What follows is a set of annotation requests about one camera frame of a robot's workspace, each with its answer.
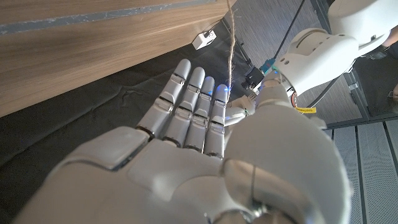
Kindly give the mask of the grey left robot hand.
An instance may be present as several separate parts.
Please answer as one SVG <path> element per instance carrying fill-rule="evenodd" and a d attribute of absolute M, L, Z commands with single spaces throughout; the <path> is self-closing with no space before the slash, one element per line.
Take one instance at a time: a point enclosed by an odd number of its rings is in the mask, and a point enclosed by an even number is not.
<path fill-rule="evenodd" d="M 257 95 L 252 93 L 227 103 L 224 125 L 231 126 L 245 117 L 253 115 L 256 109 L 256 98 Z"/>

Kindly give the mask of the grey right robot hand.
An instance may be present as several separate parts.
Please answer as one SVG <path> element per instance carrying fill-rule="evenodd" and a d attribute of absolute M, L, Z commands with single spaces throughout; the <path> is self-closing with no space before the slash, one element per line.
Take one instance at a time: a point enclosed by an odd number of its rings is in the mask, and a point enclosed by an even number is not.
<path fill-rule="evenodd" d="M 136 128 L 60 162 L 16 223 L 348 223 L 351 189 L 322 121 L 292 107 L 315 72 L 279 62 L 250 116 L 184 59 Z"/>

